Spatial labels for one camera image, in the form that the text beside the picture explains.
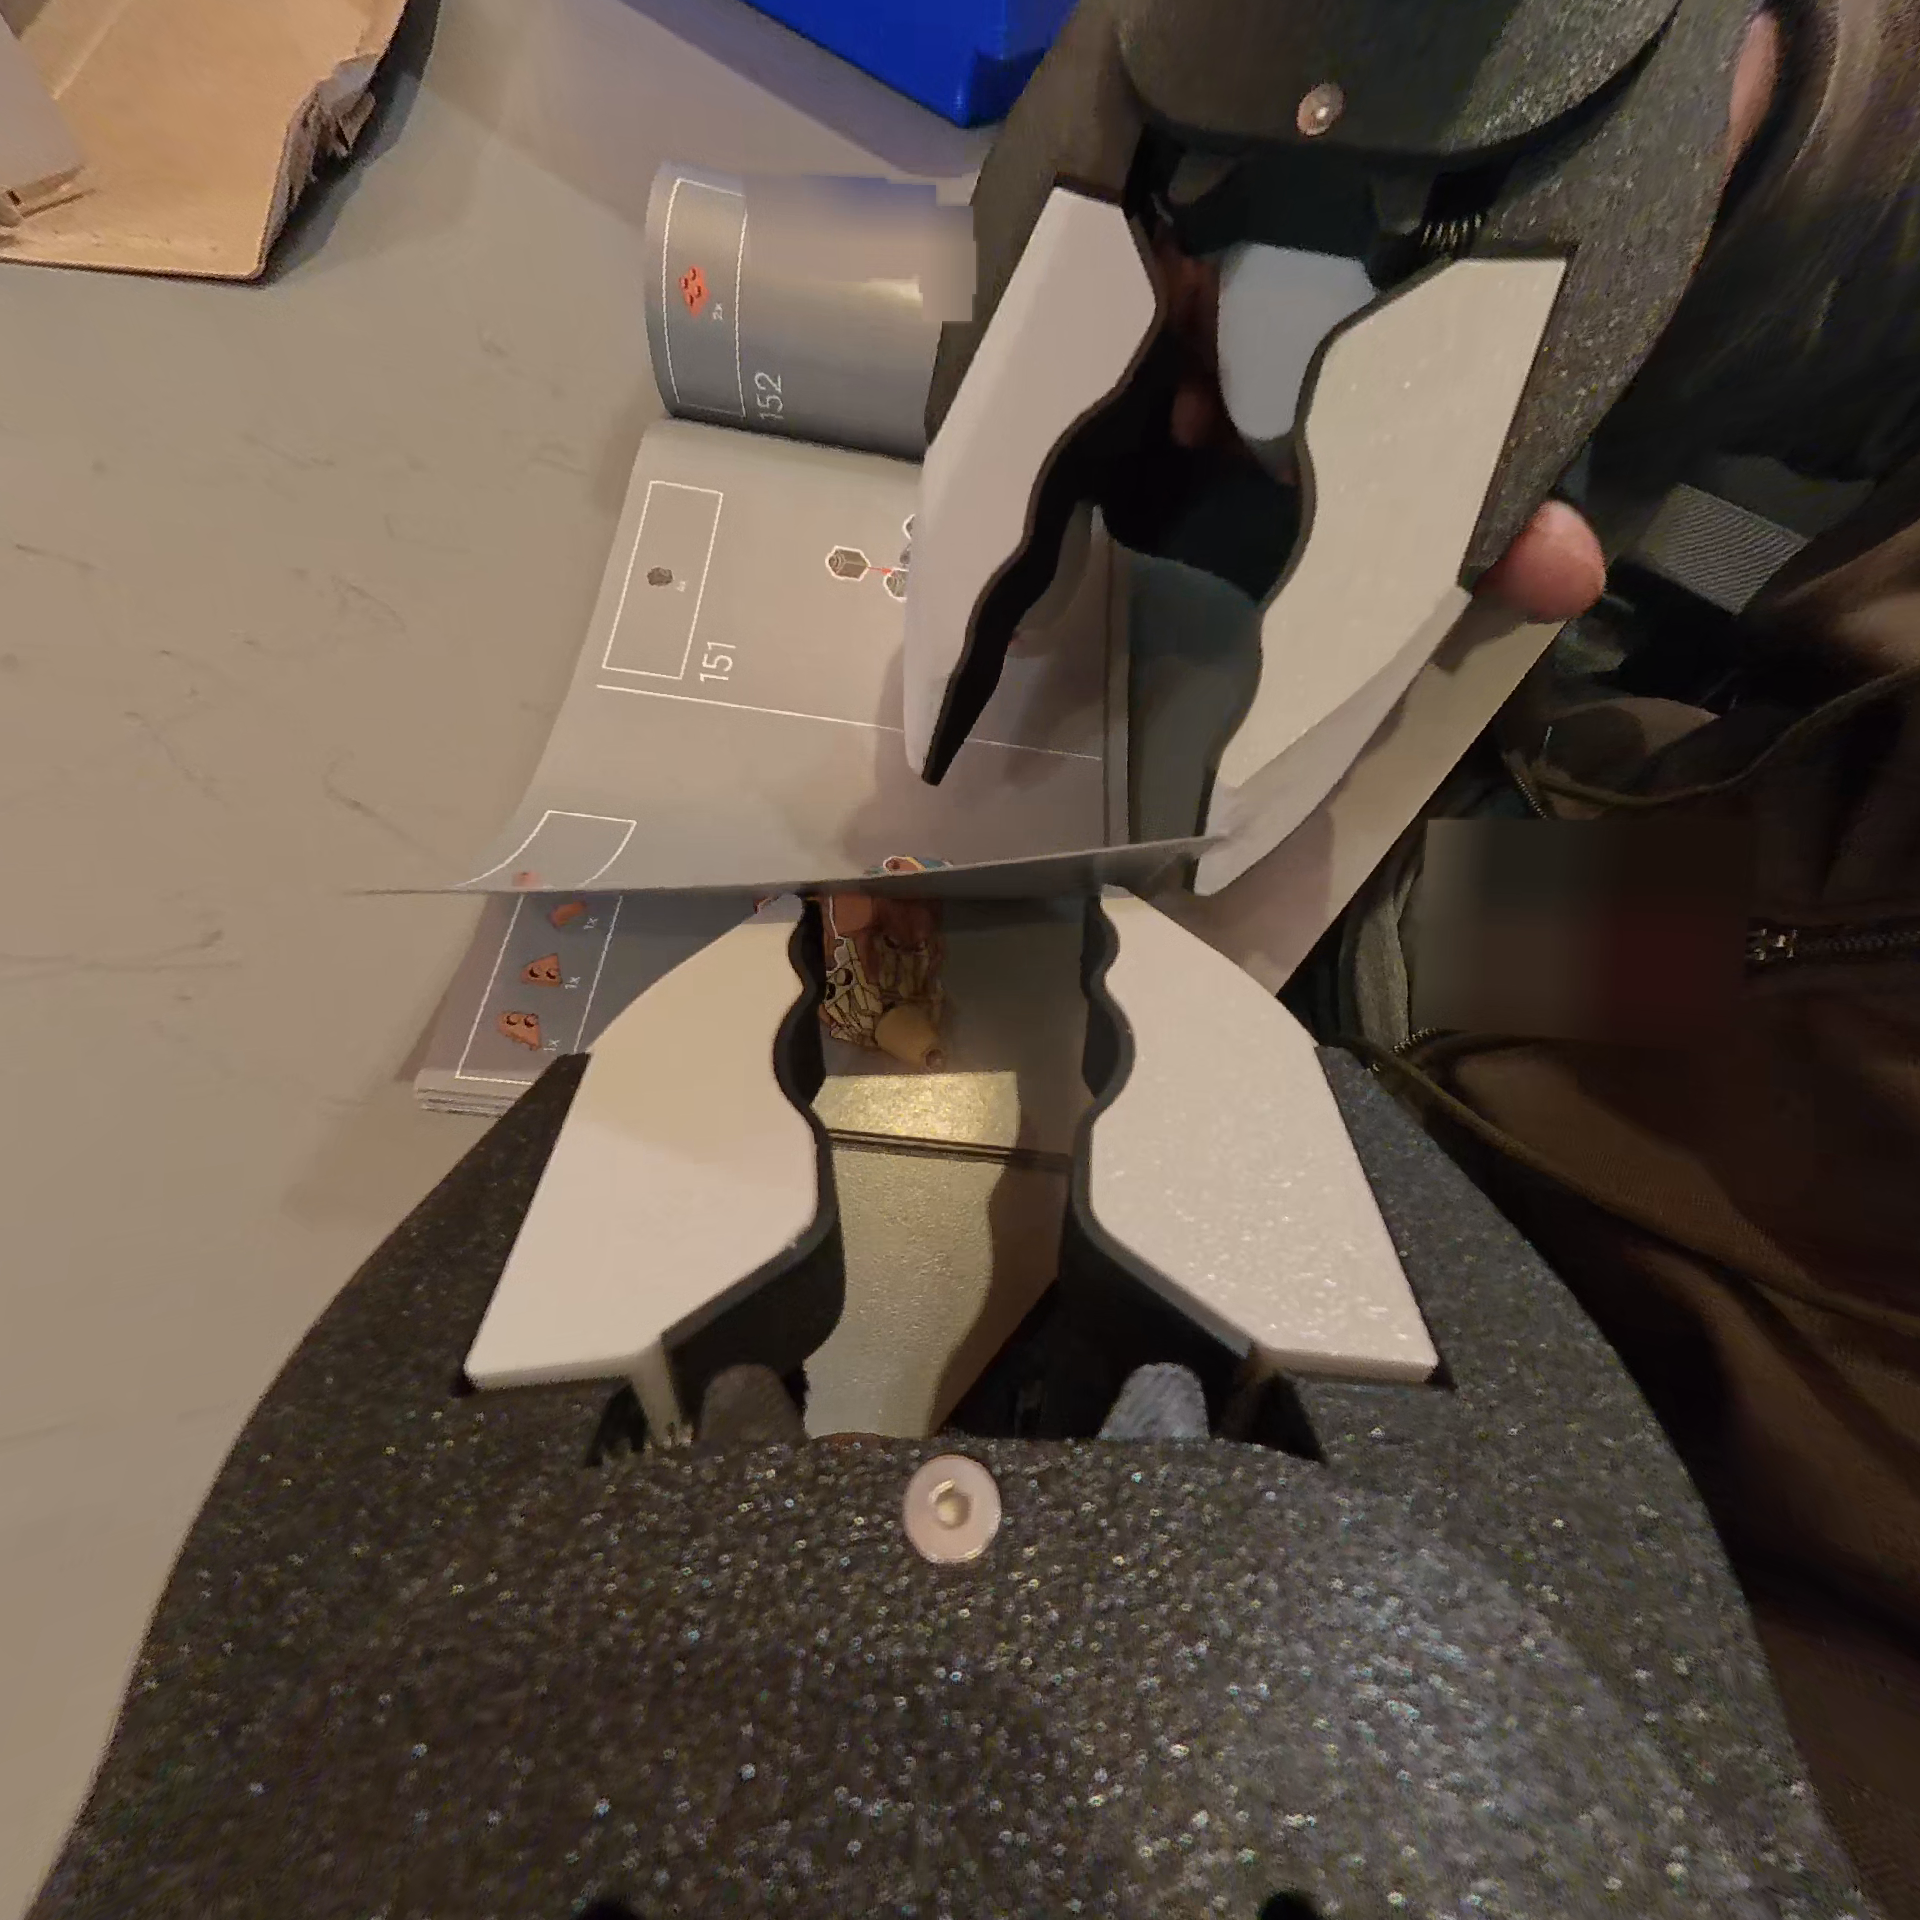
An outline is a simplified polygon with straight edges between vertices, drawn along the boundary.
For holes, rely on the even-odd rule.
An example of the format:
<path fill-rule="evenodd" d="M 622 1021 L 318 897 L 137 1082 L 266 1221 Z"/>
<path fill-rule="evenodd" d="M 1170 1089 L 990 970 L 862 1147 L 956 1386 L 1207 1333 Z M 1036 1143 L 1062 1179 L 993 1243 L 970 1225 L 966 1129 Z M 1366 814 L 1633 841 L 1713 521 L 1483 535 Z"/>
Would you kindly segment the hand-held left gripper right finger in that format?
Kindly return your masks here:
<path fill-rule="evenodd" d="M 1314 1043 L 1133 894 L 1089 902 L 1073 1225 L 1236 1359 L 1425 1386 L 1439 1355 Z"/>

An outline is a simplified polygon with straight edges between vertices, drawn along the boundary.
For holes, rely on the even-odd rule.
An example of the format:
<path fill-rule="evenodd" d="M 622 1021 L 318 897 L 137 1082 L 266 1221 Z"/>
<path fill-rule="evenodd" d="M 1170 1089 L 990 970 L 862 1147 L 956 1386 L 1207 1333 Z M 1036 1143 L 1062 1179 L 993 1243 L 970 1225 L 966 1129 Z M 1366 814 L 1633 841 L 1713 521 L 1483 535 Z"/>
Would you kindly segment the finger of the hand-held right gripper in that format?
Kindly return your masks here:
<path fill-rule="evenodd" d="M 1119 204 L 1053 187 L 922 468 L 902 610 L 902 740 L 947 779 L 1058 570 L 1089 468 L 1161 330 Z"/>
<path fill-rule="evenodd" d="M 1303 530 L 1262 610 L 1195 891 L 1219 897 L 1339 787 L 1449 636 L 1509 427 L 1569 262 L 1437 262 L 1343 318 L 1303 369 Z"/>

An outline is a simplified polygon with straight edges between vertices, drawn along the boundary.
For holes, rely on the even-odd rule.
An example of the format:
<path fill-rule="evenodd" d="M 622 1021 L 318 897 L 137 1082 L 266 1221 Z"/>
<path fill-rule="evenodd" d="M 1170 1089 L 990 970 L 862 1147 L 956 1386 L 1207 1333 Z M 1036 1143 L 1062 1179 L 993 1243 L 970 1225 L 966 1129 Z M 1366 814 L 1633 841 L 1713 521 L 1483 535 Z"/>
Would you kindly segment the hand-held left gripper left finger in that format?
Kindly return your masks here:
<path fill-rule="evenodd" d="M 837 1326 L 823 995 L 818 910 L 763 902 L 604 1029 L 466 1387 L 620 1380 L 658 1445 L 718 1406 L 802 1433 L 802 1371 Z"/>

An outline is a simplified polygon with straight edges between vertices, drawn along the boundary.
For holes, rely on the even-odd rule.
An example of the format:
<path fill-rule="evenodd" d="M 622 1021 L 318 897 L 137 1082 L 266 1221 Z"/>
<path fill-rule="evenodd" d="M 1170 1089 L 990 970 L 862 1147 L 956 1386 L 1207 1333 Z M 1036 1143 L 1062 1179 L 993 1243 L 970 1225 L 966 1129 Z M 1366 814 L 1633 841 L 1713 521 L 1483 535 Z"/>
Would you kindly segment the grey instruction booklet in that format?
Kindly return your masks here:
<path fill-rule="evenodd" d="M 1228 396 L 1292 426 L 1303 369 L 1372 301 L 1362 268 L 1236 247 Z M 1197 566 L 1257 527 L 1210 500 L 1166 553 L 1097 516 L 1011 643 L 947 779 L 902 731 L 906 596 L 922 466 L 699 415 L 687 341 L 650 318 L 678 412 L 641 439 L 566 697 L 527 790 L 458 894 L 490 900 L 417 1074 L 441 1114 L 510 1109 L 586 1052 L 746 894 L 863 879 L 918 857 L 959 897 L 1030 899 L 1079 874 L 1149 876 L 1207 850 L 1221 749 L 1260 676 L 1263 602 Z M 1361 894 L 1545 649 L 1471 598 L 1339 787 L 1197 929 L 1281 985 Z"/>

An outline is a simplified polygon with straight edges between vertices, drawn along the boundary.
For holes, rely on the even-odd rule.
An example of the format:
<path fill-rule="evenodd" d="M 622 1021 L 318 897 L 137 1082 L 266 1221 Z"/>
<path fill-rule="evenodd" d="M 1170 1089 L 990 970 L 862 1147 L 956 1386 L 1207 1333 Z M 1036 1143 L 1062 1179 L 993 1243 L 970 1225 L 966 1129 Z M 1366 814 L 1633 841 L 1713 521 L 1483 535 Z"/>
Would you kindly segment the blue plastic bin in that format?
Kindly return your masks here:
<path fill-rule="evenodd" d="M 1075 3 L 753 3 L 956 127 L 1002 122 Z"/>

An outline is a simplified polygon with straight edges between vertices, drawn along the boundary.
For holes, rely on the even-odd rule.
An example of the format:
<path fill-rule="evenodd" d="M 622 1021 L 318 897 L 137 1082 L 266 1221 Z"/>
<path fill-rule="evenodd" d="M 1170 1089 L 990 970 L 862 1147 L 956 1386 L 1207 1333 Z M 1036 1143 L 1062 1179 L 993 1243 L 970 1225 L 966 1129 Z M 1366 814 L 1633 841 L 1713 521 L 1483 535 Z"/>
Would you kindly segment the person's brown jacket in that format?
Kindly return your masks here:
<path fill-rule="evenodd" d="M 1915 1663 L 1915 458 L 1715 630 L 1545 661 L 1356 899 L 1339 1021 L 1571 1283 L 1765 1613 Z"/>

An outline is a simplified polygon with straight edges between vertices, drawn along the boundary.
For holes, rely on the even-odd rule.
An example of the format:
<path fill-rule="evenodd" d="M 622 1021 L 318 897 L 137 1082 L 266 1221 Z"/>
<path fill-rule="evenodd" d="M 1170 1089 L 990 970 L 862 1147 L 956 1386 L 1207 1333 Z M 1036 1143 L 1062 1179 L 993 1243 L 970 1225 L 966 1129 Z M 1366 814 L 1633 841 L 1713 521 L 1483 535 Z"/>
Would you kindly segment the torn cardboard box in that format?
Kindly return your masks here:
<path fill-rule="evenodd" d="M 4 260 L 254 282 L 402 3 L 4 5 Z"/>

